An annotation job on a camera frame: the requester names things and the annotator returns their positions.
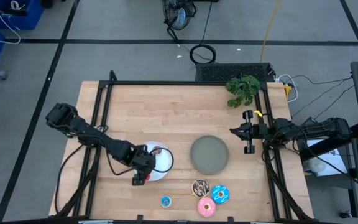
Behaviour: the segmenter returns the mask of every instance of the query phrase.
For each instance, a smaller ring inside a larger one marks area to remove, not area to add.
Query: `chocolate donut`
[[[191,190],[196,197],[203,198],[208,195],[209,184],[205,180],[198,179],[191,185]]]

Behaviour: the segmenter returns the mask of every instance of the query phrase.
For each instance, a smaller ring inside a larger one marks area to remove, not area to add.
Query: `gray floor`
[[[346,2],[358,26],[358,0]],[[44,11],[36,30],[21,30],[20,35],[25,39],[59,39],[72,4],[73,0],[55,1],[54,8]],[[199,13],[178,33],[182,39],[198,40],[203,35],[209,3],[196,5]],[[263,40],[274,6],[274,0],[221,0],[213,4],[206,39]],[[170,37],[162,21],[160,0],[81,0],[68,38],[167,40]],[[14,38],[6,30],[3,33]],[[339,0],[283,0],[269,40],[357,41]],[[262,48],[234,44],[213,47],[219,63],[258,62]],[[9,76],[0,80],[0,201],[56,49],[57,44],[20,44],[5,45],[2,50],[0,70]],[[358,46],[268,45],[264,57],[264,62],[273,64],[279,75],[306,75],[316,82],[349,77],[352,61],[358,61]],[[5,221],[48,215],[66,139],[46,127],[44,117],[56,102],[75,104],[81,82],[105,79],[110,69],[114,69],[120,80],[195,79],[195,66],[188,58],[188,51],[175,44],[65,44]],[[295,81],[300,95],[290,103],[292,113],[333,86],[312,85],[304,78]],[[294,121],[299,124],[316,116],[351,85],[351,80],[344,82],[296,115]],[[347,119],[350,125],[358,123],[354,90],[345,93],[318,120],[333,116]],[[323,187],[318,182],[308,183],[308,187],[316,218],[358,223],[355,218],[337,217],[338,212],[349,209],[344,190]],[[327,198],[334,202],[326,203]]]

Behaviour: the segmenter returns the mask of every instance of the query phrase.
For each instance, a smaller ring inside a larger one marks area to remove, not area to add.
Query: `gray plate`
[[[200,173],[217,174],[226,167],[229,150],[221,139],[215,136],[203,136],[191,146],[190,157]]]

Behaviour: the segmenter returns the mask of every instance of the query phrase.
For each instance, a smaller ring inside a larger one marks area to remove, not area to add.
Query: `yellow cable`
[[[267,37],[269,36],[269,32],[270,32],[270,30],[272,28],[273,21],[274,21],[274,18],[276,17],[277,11],[280,8],[281,1],[282,0],[277,0],[277,4],[276,4],[276,8],[274,9],[272,20],[270,21],[270,24],[268,25],[266,36],[265,36],[265,39],[264,39],[264,44],[262,46],[262,52],[260,53],[260,61],[259,61],[259,63],[262,63],[262,59],[264,58],[266,40],[267,40]]]

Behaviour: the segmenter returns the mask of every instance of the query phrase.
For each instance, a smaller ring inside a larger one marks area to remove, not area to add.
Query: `paper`
[[[308,140],[308,146],[312,146],[320,141],[322,141],[322,139]],[[343,163],[342,157],[340,156],[338,149],[334,149],[318,157],[320,159],[324,159],[325,161],[329,162],[330,164],[338,168],[340,171],[347,173],[345,164]],[[334,175],[334,174],[340,174],[340,172],[338,172],[336,169],[332,168],[330,165],[327,164],[325,170],[316,173],[316,176],[322,177],[325,175]]]

